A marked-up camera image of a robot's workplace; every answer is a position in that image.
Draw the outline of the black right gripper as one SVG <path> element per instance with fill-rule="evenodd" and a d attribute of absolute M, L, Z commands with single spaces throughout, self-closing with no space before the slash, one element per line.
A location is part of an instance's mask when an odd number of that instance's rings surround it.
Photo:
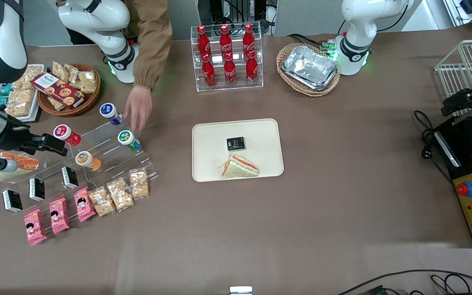
<path fill-rule="evenodd" d="M 30 132 L 30 125 L 15 119 L 5 119 L 6 126 L 0 134 L 0 150 L 20 151 L 35 155 L 37 151 L 52 152 L 62 157 L 68 153 L 66 142 L 44 133 L 41 136 Z"/>

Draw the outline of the person's bare hand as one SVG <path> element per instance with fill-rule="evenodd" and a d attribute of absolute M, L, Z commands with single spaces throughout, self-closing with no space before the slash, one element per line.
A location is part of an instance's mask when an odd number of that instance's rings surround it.
<path fill-rule="evenodd" d="M 125 115 L 130 129 L 142 131 L 152 113 L 152 92 L 145 86 L 133 86 L 126 101 Z"/>

